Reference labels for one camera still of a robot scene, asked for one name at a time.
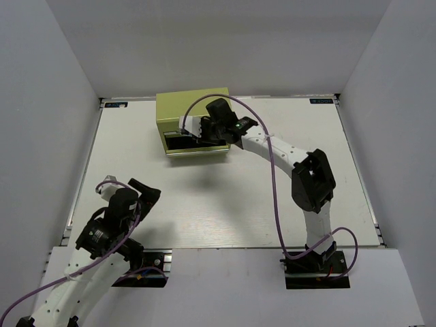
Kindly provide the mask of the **green metal drawer chest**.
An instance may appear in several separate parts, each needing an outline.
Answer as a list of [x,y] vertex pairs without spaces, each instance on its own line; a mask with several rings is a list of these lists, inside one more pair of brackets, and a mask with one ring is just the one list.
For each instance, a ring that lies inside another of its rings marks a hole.
[[227,87],[213,88],[213,89],[198,89],[190,91],[177,91],[169,93],[158,93],[156,95],[156,124],[161,138],[164,142],[164,134],[166,133],[180,133],[178,127],[179,118],[184,116],[188,107],[195,100],[209,94],[220,93],[229,94]]

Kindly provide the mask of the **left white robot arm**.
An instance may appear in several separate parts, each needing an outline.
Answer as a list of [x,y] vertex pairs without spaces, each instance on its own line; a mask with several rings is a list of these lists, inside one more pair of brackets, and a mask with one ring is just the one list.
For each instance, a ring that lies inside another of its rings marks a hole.
[[121,277],[144,264],[144,247],[131,238],[158,202],[159,189],[132,178],[122,183],[107,176],[95,191],[106,201],[76,239],[63,276],[43,286],[50,293],[18,326],[83,326],[102,296]]

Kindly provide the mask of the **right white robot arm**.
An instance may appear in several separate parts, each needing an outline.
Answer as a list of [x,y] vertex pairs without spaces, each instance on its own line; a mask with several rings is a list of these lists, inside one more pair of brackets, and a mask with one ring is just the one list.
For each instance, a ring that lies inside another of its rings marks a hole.
[[257,114],[238,118],[228,103],[230,96],[216,97],[206,105],[206,116],[181,116],[181,132],[200,143],[233,144],[266,159],[273,170],[285,172],[291,179],[292,199],[305,218],[308,265],[317,272],[326,270],[336,250],[330,224],[336,182],[325,152],[298,149],[276,138]]

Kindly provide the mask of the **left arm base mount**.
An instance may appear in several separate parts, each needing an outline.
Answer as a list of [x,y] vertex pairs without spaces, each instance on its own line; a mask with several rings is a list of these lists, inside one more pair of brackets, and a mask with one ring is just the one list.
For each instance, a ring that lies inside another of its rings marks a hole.
[[144,250],[141,266],[129,270],[112,286],[129,288],[163,288],[170,276],[171,249]]

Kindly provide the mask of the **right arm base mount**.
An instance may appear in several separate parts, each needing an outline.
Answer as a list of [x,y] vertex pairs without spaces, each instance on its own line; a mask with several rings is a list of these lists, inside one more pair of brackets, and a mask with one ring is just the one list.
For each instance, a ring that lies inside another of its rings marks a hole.
[[349,289],[347,263],[344,252],[337,250],[336,243],[322,255],[311,251],[304,257],[280,259],[284,267],[287,290]]

